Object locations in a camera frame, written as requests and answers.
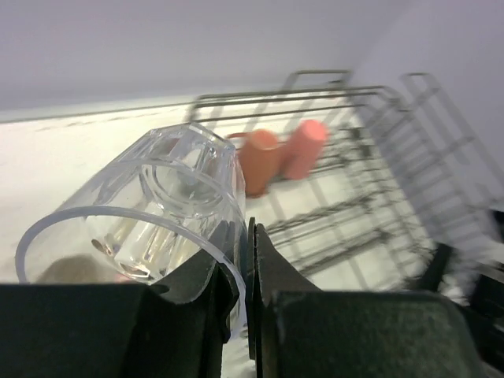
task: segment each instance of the dish rack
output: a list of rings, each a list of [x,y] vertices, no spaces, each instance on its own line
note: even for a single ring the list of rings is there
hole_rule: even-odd
[[[448,244],[457,253],[443,292],[460,298],[492,258],[487,210],[498,201],[467,173],[483,167],[498,188],[504,173],[433,76],[404,75],[408,98],[350,79],[348,70],[300,71],[278,91],[203,95],[187,120],[222,136],[264,128],[281,141],[301,120],[323,122],[329,137],[310,176],[275,178],[247,200],[247,217],[323,289],[400,288]]]

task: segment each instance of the transparent cup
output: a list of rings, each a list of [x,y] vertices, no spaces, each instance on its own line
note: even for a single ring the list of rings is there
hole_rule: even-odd
[[[21,283],[153,284],[205,250],[235,277],[236,336],[245,323],[244,210],[229,141],[199,124],[155,129],[25,232],[17,275]]]

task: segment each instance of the white wall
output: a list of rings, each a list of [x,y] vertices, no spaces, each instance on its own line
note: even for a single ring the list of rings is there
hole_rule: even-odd
[[[0,5],[0,111],[195,95],[356,65],[413,0]]]
[[[435,75],[450,95],[453,102],[461,110],[467,121],[472,125],[475,135],[483,143],[470,143],[460,149],[468,161],[461,162],[448,154],[444,163],[454,173],[454,179],[449,181],[449,176],[439,170],[439,164],[426,170],[424,175],[414,178],[403,177],[402,182],[411,193],[422,181],[437,173],[443,178],[438,185],[424,189],[422,196],[416,196],[413,204],[422,206],[433,199],[441,198],[447,191],[452,190],[453,183],[463,189],[465,195],[474,207],[480,207],[480,212],[475,212],[480,217],[480,225],[484,224],[484,210],[494,206],[489,199],[503,202],[504,183],[502,173],[498,175],[488,168],[482,159],[482,153],[489,152],[501,167],[504,163],[504,4],[500,0],[421,0],[413,4],[405,12],[380,41],[364,57],[362,63],[356,68],[355,84],[380,83],[404,89],[398,81],[398,76],[404,72],[430,72]],[[433,105],[439,118],[432,122],[423,110],[416,112],[417,119],[421,122],[436,145],[437,150],[446,150],[437,130],[440,124],[446,125],[452,135],[461,137],[458,125],[448,117],[443,107],[438,102],[429,102]],[[411,125],[403,127],[405,132]],[[394,135],[389,135],[384,144],[390,143],[390,150],[400,146],[394,145]],[[411,158],[411,153],[402,150],[404,154],[389,161],[394,168],[399,164],[413,167],[419,159]],[[435,154],[427,153],[422,158],[435,159]],[[466,206],[458,206],[455,213],[454,203],[446,199],[432,206],[432,213],[444,221],[456,221],[463,217],[467,220],[464,227],[452,228],[450,240],[444,242],[455,243],[474,230],[477,222],[470,220],[472,210]],[[440,231],[430,221],[432,231]],[[472,239],[457,245],[468,256],[468,261],[474,259],[475,254],[484,253],[483,239]]]
[[[495,138],[504,136],[503,20],[499,0],[421,0],[357,66],[356,83],[388,83],[402,90],[400,74],[430,72],[498,154],[504,150]],[[504,161],[504,154],[499,157]]]

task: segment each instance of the black plastic part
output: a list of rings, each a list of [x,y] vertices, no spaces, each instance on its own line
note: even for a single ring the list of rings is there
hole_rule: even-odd
[[[469,306],[490,320],[504,319],[504,273],[492,267],[482,270],[469,298]]]
[[[498,210],[490,210],[491,217],[495,221],[498,235],[500,236],[501,242],[504,243],[504,212]]]
[[[280,292],[262,332],[263,377],[482,377],[455,305],[429,293]]]
[[[217,378],[234,301],[228,278],[203,251],[156,290],[2,285],[0,376]]]
[[[443,296],[320,291],[254,219],[249,248],[246,304],[258,378],[484,376],[463,317]],[[438,265],[446,266],[451,249],[439,250],[436,274],[427,269],[422,287],[439,285]]]
[[[446,244],[437,243],[434,256],[428,263],[425,271],[408,285],[410,290],[431,291],[437,293],[439,285],[443,282],[443,276],[454,249]]]
[[[504,372],[504,332],[502,327],[487,317],[479,315],[469,307],[459,306],[472,334],[472,340],[482,360]]]
[[[273,246],[262,224],[249,222],[248,262],[246,277],[246,311],[249,355],[256,361],[261,376],[261,319],[272,293],[278,290],[319,291],[281,255]]]

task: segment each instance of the rack wire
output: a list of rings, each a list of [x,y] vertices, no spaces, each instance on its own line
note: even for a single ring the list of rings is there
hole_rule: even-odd
[[[464,287],[488,259],[486,210],[501,200],[504,173],[433,76],[402,77],[409,101],[385,86],[351,87],[350,78],[348,70],[300,71],[278,91],[203,95],[187,120],[222,136],[266,128],[282,141],[304,119],[328,126],[306,180],[277,177],[246,204],[315,284],[401,287],[435,243],[446,243],[459,251],[452,272]],[[469,177],[471,164],[494,177],[492,187]]]

